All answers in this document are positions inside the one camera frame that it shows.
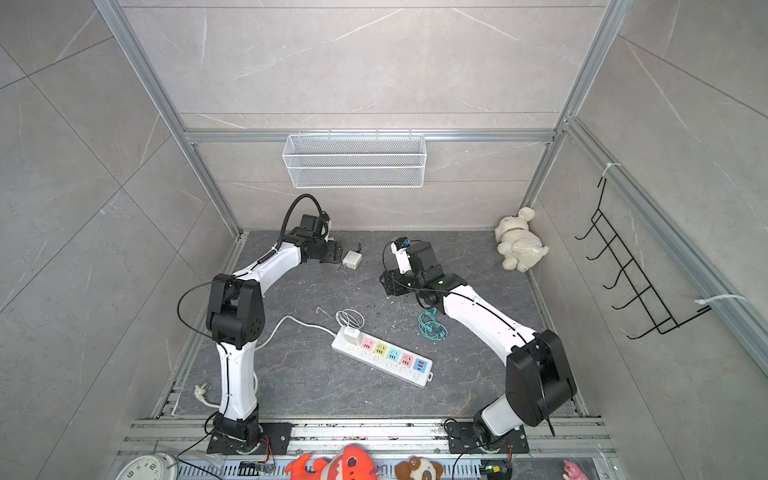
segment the clock face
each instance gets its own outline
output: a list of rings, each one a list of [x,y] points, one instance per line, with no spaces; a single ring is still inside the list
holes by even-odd
[[[118,475],[118,480],[165,480],[167,469],[161,458],[144,455],[126,465]]]

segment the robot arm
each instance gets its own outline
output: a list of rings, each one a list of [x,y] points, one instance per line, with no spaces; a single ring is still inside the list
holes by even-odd
[[[379,280],[388,295],[415,292],[485,342],[506,366],[505,394],[475,415],[475,435],[484,445],[502,442],[512,429],[538,425],[573,397],[576,384],[559,337],[537,333],[510,319],[454,273],[444,274],[428,242],[392,242],[397,270]]]
[[[212,441],[209,452],[247,452],[258,445],[261,431],[253,354],[264,329],[262,296],[301,263],[311,259],[341,262],[341,245],[328,237],[328,223],[325,212],[320,211],[317,217],[304,215],[300,225],[281,234],[278,243],[261,258],[232,275],[214,277],[206,327],[216,342],[221,364],[221,403],[214,416],[214,431],[220,435],[213,437],[224,441],[223,446]]]

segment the stuffed animal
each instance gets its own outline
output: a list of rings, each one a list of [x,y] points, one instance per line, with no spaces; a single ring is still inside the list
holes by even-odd
[[[315,471],[306,470],[306,461],[310,454],[302,455],[298,460],[288,464],[286,473],[290,473],[291,480],[379,480],[378,469],[365,450],[354,445],[348,445],[331,460],[330,463],[318,458],[312,464]]]
[[[516,217],[504,217],[496,227],[496,250],[504,255],[502,267],[505,270],[518,269],[525,272],[549,252],[541,246],[541,239],[528,230],[528,222],[536,213],[532,208],[523,207]]]
[[[428,458],[413,457],[410,462],[397,464],[397,480],[440,480],[445,469],[439,463],[432,463]]]
[[[565,460],[565,473],[563,474],[564,480],[589,480],[581,468],[573,462]]]

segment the gray tile wall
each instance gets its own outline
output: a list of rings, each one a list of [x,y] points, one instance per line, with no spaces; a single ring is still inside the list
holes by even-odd
[[[315,195],[333,228],[487,230],[517,210],[544,150],[541,143],[435,143],[421,188],[297,190],[280,156],[283,145],[201,144],[200,152],[246,229],[275,228],[293,198]],[[295,210],[311,213],[308,202]]]
[[[750,0],[636,1],[579,112],[764,318],[766,14],[765,2]],[[764,477],[768,381],[720,319],[708,313],[667,335],[627,338],[651,326],[642,305],[611,308],[632,298],[627,281],[606,290],[616,263],[585,259],[604,243],[594,231],[574,238],[597,206],[601,172],[590,162],[564,147],[538,199],[550,220],[532,222],[552,249],[533,276],[558,331],[572,336],[590,413],[607,419],[632,478]],[[670,311],[693,315],[695,289],[610,184],[603,207]],[[653,297],[643,300],[663,319]],[[605,362],[615,350],[620,358]]]
[[[590,414],[602,415],[630,478],[762,478],[768,462],[768,381],[715,313],[666,335],[631,340],[652,324],[593,231],[584,240],[597,206],[601,171],[569,143],[541,190],[531,229],[551,252],[532,275],[568,356]],[[610,183],[603,211],[679,320],[699,308],[696,290],[635,217]],[[607,226],[602,222],[604,233]],[[628,253],[613,246],[626,262]],[[641,289],[637,271],[630,276]],[[644,295],[651,312],[660,304]]]
[[[232,239],[90,0],[0,8],[0,144],[0,478],[103,478]]]
[[[597,0],[126,0],[188,128],[552,128]],[[419,190],[316,190],[336,228],[493,228],[542,144],[430,144]],[[247,229],[293,189],[278,144],[202,144]],[[254,207],[269,205],[268,208]]]
[[[267,3],[126,3],[185,120],[553,127],[604,10],[582,0]]]
[[[740,71],[749,77],[750,68]],[[760,81],[768,84],[768,72]],[[741,103],[736,88],[718,91],[624,38],[592,91],[580,118],[768,319],[768,109]]]

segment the pink plush toy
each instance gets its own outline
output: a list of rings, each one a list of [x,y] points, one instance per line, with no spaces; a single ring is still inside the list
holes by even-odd
[[[581,468],[573,462],[565,460],[565,473],[563,474],[565,480],[589,480]]]

